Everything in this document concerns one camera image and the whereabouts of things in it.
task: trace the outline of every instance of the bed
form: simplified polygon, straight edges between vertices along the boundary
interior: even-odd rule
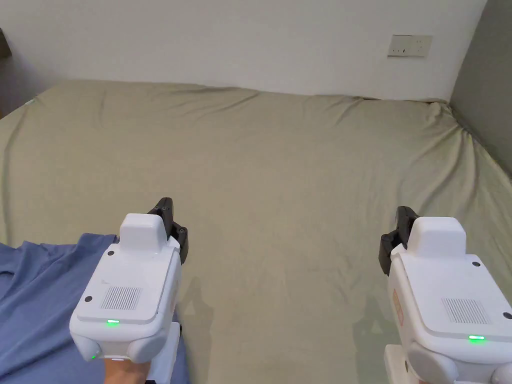
[[[0,120],[0,148],[12,246],[174,199],[194,383],[386,383],[398,205],[458,218],[512,299],[510,180],[442,102],[68,81]]]

